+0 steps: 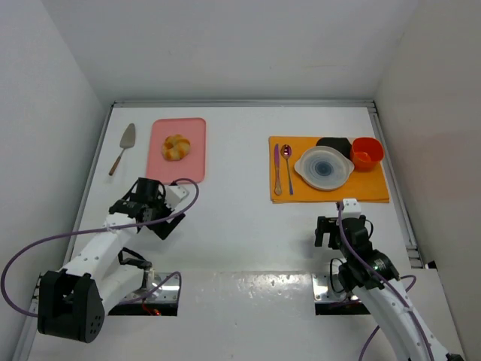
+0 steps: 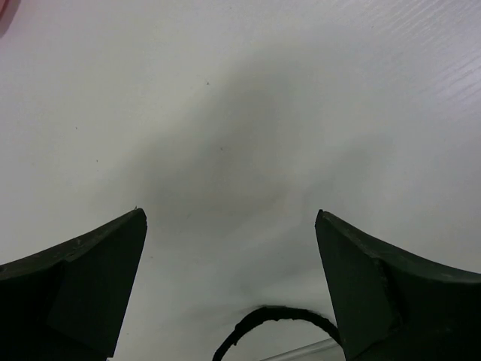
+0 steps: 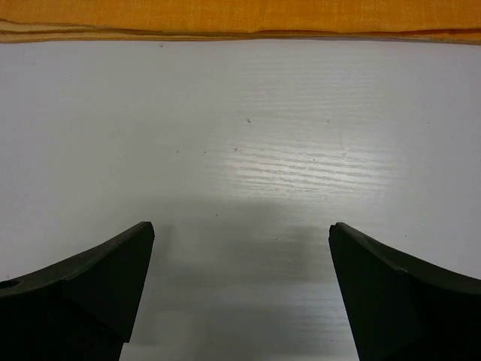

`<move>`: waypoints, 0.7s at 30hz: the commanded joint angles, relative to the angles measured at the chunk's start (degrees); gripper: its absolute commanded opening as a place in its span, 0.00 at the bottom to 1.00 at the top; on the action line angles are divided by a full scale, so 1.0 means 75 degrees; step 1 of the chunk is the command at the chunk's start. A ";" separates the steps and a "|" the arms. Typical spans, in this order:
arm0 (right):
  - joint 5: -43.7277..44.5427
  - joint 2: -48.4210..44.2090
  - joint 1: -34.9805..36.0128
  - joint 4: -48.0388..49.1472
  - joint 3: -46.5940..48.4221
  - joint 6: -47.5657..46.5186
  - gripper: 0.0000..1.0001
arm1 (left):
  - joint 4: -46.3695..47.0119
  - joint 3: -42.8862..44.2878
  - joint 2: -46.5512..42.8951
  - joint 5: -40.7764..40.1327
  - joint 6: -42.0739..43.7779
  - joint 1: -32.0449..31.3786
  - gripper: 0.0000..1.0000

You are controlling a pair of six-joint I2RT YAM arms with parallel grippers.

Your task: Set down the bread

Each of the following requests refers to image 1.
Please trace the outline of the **golden knotted bread roll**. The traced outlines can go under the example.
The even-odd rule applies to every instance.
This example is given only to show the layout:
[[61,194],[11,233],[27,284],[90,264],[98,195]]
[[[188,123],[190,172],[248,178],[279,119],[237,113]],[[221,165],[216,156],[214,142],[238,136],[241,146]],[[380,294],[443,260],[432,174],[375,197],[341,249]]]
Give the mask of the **golden knotted bread roll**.
[[190,153],[190,141],[182,135],[168,136],[162,145],[162,155],[167,161],[182,160]]

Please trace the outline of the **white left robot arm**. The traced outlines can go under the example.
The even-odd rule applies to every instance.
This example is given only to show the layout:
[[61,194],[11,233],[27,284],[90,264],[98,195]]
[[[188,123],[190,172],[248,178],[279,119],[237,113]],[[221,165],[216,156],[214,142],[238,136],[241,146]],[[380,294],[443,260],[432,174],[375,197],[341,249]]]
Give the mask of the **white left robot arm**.
[[58,271],[40,279],[37,330],[44,335],[90,343],[116,307],[137,306],[158,316],[178,300],[180,274],[159,274],[131,249],[147,228],[164,240],[185,214],[175,208],[189,195],[181,185],[139,178],[108,210],[103,230]]

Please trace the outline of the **pink rectangular tray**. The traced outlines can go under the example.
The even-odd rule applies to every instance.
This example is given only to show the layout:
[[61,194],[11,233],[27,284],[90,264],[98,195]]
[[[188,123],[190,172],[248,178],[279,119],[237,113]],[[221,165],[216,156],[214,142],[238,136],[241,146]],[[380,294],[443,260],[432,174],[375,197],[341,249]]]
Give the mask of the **pink rectangular tray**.
[[[190,153],[179,161],[167,161],[162,145],[170,135],[182,135],[190,141]],[[151,129],[146,177],[170,183],[187,177],[196,183],[204,180],[206,159],[206,122],[202,118],[160,119]]]

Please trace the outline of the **steel cake server wooden handle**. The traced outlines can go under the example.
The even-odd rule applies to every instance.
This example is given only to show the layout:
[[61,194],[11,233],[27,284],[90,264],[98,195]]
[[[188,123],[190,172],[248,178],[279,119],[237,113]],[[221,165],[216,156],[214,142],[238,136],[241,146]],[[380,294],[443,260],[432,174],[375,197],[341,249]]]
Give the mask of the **steel cake server wooden handle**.
[[119,156],[116,158],[116,161],[114,162],[112,167],[110,168],[110,171],[108,172],[109,176],[113,176],[113,174],[115,173],[119,165],[120,160],[122,159],[124,152],[134,147],[135,142],[136,142],[136,127],[134,123],[130,123],[125,129],[123,136],[120,139],[119,146],[121,148],[121,152]]

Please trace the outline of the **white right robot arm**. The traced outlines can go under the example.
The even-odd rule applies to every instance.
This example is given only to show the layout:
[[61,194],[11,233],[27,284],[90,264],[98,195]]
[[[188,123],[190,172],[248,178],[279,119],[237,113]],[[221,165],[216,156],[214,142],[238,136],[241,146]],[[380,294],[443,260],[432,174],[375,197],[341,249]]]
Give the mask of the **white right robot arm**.
[[357,218],[318,217],[315,242],[322,246],[328,235],[328,247],[339,250],[343,259],[337,273],[329,274],[328,290],[341,298],[329,302],[329,308],[364,307],[377,322],[397,360],[462,360],[449,352],[422,320],[391,260],[374,249],[371,231],[364,215]]

